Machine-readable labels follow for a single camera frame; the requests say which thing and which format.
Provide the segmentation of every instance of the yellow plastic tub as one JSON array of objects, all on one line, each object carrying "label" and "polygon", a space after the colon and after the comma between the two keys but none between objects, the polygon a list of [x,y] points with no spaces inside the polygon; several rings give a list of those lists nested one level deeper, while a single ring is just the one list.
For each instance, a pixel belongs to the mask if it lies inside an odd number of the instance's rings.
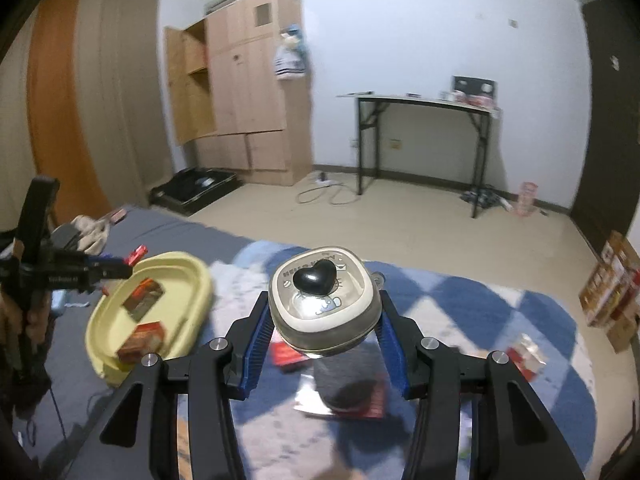
[{"label": "yellow plastic tub", "polygon": [[160,321],[164,326],[164,344],[159,351],[162,358],[186,355],[209,311],[213,285],[203,261],[187,253],[171,252],[138,263],[128,280],[100,299],[84,334],[95,372],[114,386],[133,368],[116,357],[118,348],[137,325],[122,303],[145,278],[156,280],[164,289],[164,294],[140,320],[140,323]]}]

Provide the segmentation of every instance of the checkered blanket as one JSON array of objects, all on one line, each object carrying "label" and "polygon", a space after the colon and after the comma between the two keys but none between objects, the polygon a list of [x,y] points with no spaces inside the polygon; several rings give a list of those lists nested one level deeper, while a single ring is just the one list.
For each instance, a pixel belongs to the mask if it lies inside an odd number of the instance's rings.
[{"label": "checkered blanket", "polygon": [[[232,264],[213,263],[216,302],[202,341],[225,335],[246,316],[268,276],[304,248],[258,241]],[[401,315],[464,353],[506,349],[521,333],[539,345],[546,367],[533,389],[553,416],[580,466],[591,459],[596,430],[591,361],[575,322],[550,297],[427,270],[367,262],[382,272]],[[247,475],[259,479],[400,478],[415,423],[415,405],[389,389],[381,420],[322,420],[293,409],[300,373],[283,374],[267,357],[258,387],[232,410]],[[186,402],[178,412],[186,418]],[[468,478],[466,462],[457,477]]]}]

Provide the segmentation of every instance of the blue gripper pad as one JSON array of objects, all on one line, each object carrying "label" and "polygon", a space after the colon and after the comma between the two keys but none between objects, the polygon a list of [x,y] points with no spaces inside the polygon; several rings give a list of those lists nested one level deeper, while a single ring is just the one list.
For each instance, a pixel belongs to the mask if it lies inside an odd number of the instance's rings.
[{"label": "blue gripper pad", "polygon": [[407,377],[406,359],[396,332],[394,331],[386,312],[380,315],[380,321],[376,325],[376,336],[385,360],[386,371],[391,379],[391,384],[405,399],[409,395],[409,379]]},{"label": "blue gripper pad", "polygon": [[262,364],[269,350],[272,333],[273,319],[271,319],[269,303],[265,301],[260,320],[244,353],[242,362],[242,380],[238,390],[244,395],[244,398],[247,398],[251,390],[258,385]]}]

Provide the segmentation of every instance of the tile floor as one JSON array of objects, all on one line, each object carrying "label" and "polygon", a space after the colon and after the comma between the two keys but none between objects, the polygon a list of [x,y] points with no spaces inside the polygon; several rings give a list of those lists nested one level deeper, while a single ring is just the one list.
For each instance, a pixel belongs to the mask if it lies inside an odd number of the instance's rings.
[{"label": "tile floor", "polygon": [[[353,175],[329,178],[355,187]],[[349,205],[330,205],[331,190],[313,203],[296,203],[297,193],[311,187],[311,177],[293,187],[248,184],[191,220],[256,240],[343,246],[367,260],[556,298],[577,321],[593,361],[598,427],[588,479],[596,479],[630,429],[638,383],[631,351],[615,355],[604,333],[585,325],[578,292],[596,259],[569,218],[553,212],[548,217],[536,213],[518,218],[493,208],[472,220],[470,205],[456,193],[386,180],[373,182]],[[352,198],[343,190],[335,200]]]}]

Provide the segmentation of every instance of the gray bed sheet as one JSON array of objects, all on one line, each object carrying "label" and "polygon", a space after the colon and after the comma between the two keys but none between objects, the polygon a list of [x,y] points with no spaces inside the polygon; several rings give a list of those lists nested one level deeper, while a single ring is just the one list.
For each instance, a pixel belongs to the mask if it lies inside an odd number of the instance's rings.
[{"label": "gray bed sheet", "polygon": [[[185,251],[207,265],[215,261],[231,263],[252,240],[152,209],[127,207],[122,222],[112,227],[105,253],[127,256],[141,244],[148,256],[169,251]],[[89,308],[70,308],[56,320],[46,368],[52,380],[68,447],[54,409],[46,394],[29,421],[14,420],[14,433],[23,435],[28,455],[37,458],[46,478],[57,478],[78,452],[88,431],[99,418],[113,389],[94,372],[84,348],[84,331],[100,292],[71,294],[71,301],[90,301]]]}]

